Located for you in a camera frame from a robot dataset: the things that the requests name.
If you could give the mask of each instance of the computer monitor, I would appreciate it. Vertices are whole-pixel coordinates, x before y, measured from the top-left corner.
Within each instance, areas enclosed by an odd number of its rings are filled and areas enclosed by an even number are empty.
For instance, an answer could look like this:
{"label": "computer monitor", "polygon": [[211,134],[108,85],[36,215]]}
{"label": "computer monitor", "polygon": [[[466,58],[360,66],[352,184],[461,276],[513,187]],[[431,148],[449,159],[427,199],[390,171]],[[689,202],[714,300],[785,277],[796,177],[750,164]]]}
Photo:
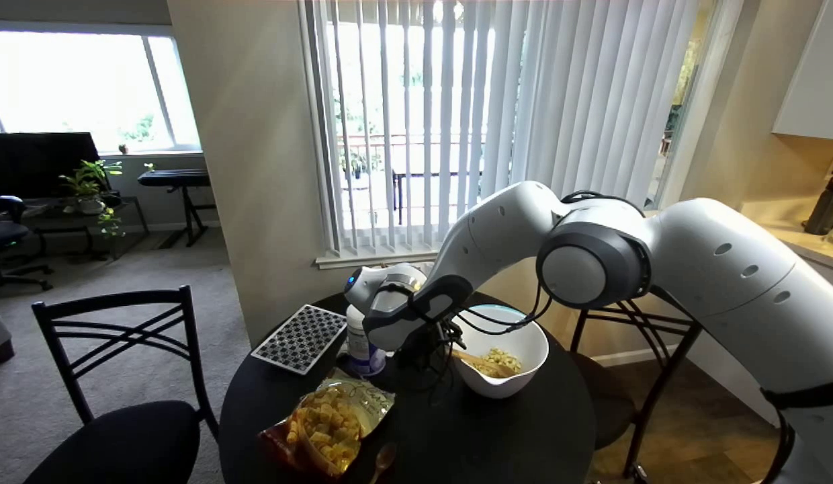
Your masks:
{"label": "computer monitor", "polygon": [[0,194],[30,202],[71,198],[58,176],[71,176],[82,159],[100,159],[89,133],[3,133]]}

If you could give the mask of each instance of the potted plant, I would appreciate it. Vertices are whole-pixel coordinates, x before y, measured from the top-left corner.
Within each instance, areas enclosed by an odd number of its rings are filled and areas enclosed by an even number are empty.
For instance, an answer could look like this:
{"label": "potted plant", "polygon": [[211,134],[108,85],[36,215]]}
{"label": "potted plant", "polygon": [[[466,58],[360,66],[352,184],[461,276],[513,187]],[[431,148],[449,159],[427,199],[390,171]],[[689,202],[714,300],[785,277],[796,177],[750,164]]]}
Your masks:
{"label": "potted plant", "polygon": [[102,235],[122,235],[121,219],[108,202],[114,199],[114,194],[110,189],[110,171],[105,167],[105,163],[82,159],[79,167],[71,176],[61,176],[61,181],[71,189],[71,202],[66,204],[66,212],[96,215]]}

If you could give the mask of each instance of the chair back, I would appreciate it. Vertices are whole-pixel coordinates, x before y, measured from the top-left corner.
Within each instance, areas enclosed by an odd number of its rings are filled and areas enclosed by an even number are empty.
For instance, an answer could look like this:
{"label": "chair back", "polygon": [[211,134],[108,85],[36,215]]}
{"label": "chair back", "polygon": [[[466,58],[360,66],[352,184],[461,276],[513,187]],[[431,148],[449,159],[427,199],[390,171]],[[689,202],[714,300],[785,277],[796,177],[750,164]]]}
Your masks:
{"label": "chair back", "polygon": [[[198,419],[203,419],[210,433],[219,438],[219,427],[203,391],[195,315],[187,286],[177,290],[105,293],[58,304],[36,301],[31,304],[31,312],[57,360],[70,402],[85,426],[93,423],[93,415],[82,397],[79,376],[91,375],[132,348],[153,348],[190,367]],[[183,343],[167,333],[173,327],[184,328]],[[82,339],[89,344],[70,356],[70,339]]]}
{"label": "chair back", "polygon": [[644,427],[649,423],[649,415],[653,415],[664,388],[668,386],[668,379],[675,376],[675,372],[684,360],[688,351],[693,348],[693,343],[703,332],[703,327],[697,320],[693,320],[668,297],[664,297],[664,293],[653,293],[653,297],[658,301],[664,301],[667,308],[672,308],[676,315],[668,315],[668,310],[664,315],[660,312],[658,315],[644,312],[630,300],[609,304],[609,308],[599,308],[599,310],[581,310],[578,327],[574,327],[574,333],[568,343],[568,354],[578,356],[585,323],[601,320],[601,323],[620,323],[620,327],[637,328],[640,337],[644,339],[644,344],[653,351],[653,358],[658,364],[658,376],[653,379],[653,386],[644,392],[644,402],[637,406],[637,411],[630,418],[634,433],[630,433],[629,456],[624,464],[624,476],[634,476],[640,445],[641,445]]}

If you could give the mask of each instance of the window frame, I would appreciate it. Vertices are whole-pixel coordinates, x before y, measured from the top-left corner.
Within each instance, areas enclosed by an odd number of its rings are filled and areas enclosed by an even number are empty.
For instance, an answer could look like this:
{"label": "window frame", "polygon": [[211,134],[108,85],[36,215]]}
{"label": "window frame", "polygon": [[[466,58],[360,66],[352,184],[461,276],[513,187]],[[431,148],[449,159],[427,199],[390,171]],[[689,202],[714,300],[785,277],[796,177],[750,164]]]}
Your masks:
{"label": "window frame", "polygon": [[[167,103],[167,95],[164,95],[164,85],[160,85],[160,71],[156,68],[156,54],[153,54],[153,38],[168,38],[177,46],[177,38],[173,38],[173,31],[168,25],[63,25],[63,21],[0,21],[0,32],[34,32],[34,35],[137,35],[141,40],[141,58],[147,62],[147,78],[153,85],[153,105],[156,112],[160,114],[164,120],[164,133],[168,138],[172,146],[167,148],[132,148],[126,155],[110,146],[96,146],[100,157],[105,159],[137,159],[137,157],[195,157],[200,155],[200,133],[198,133],[198,125],[195,125],[195,114],[192,114],[192,105],[190,109],[190,120],[192,120],[192,133],[195,133],[195,141],[198,146],[184,146],[184,144],[177,144],[173,138],[173,117],[168,114],[168,103]],[[190,90],[187,90],[187,78],[184,78],[184,71],[183,71],[183,62],[179,62],[179,54],[177,54],[177,68],[183,74],[183,82],[184,82],[184,91],[190,97]]]}

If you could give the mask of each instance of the checkered tray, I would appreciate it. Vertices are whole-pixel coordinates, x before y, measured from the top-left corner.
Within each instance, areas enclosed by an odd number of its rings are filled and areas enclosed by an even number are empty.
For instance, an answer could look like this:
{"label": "checkered tray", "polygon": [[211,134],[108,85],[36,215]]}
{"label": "checkered tray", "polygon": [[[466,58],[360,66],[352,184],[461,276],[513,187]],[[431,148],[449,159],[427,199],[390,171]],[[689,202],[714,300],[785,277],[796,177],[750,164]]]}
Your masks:
{"label": "checkered tray", "polygon": [[344,315],[302,304],[253,351],[253,358],[302,376],[344,328]]}

